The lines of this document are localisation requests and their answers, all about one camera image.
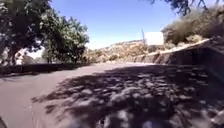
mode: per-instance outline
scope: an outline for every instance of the foliage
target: foliage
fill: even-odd
[[[87,28],[73,18],[59,16],[50,0],[0,0],[0,55],[16,64],[16,53],[45,47],[48,62],[76,62],[88,42]]]
[[[48,12],[44,24],[50,34],[46,35],[43,58],[49,63],[77,62],[88,42],[86,26],[73,18],[60,17],[54,10]]]
[[[212,38],[222,36],[224,33],[224,8],[214,6],[208,10],[193,10],[178,21],[165,27],[162,32],[165,35],[165,41],[177,45],[179,42],[195,42],[200,38]]]
[[[202,40],[202,36],[200,35],[192,35],[187,37],[187,41],[191,43],[197,43]]]
[[[0,0],[0,54],[8,49],[8,60],[27,48],[36,51],[43,40],[42,15],[50,9],[49,0]]]
[[[152,4],[157,0],[148,0]],[[205,0],[162,0],[168,3],[173,10],[176,10],[177,13],[182,16],[187,15],[192,11],[192,8],[199,8],[203,10],[208,10]],[[215,5],[218,5],[220,0],[213,0]]]

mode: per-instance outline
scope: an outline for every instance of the stone wall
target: stone wall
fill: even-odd
[[[203,48],[181,50],[168,53],[155,53],[129,57],[120,62],[137,62],[137,63],[155,63],[155,64],[173,64],[173,65],[198,65]]]
[[[224,54],[209,47],[130,57],[122,62],[203,66],[224,83]]]

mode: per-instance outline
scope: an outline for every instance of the road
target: road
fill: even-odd
[[[222,110],[223,89],[200,67],[96,64],[1,78],[0,116],[8,128],[72,128],[127,111],[130,127],[156,119],[190,128]]]

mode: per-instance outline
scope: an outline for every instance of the green tree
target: green tree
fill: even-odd
[[[50,9],[49,0],[0,0],[0,54],[8,51],[8,63],[27,48],[40,49],[43,43],[42,16]]]
[[[77,62],[82,58],[88,42],[87,27],[78,20],[59,16],[56,11],[48,12],[44,22],[46,42],[43,58],[52,62]]]

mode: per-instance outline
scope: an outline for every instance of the dry vegetation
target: dry vegetation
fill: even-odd
[[[191,13],[167,25],[162,32],[165,37],[163,46],[147,46],[142,40],[134,40],[117,43],[102,49],[87,50],[85,57],[90,62],[113,61],[196,43],[204,38],[222,37],[224,33],[224,7],[215,6],[208,10],[192,10]]]

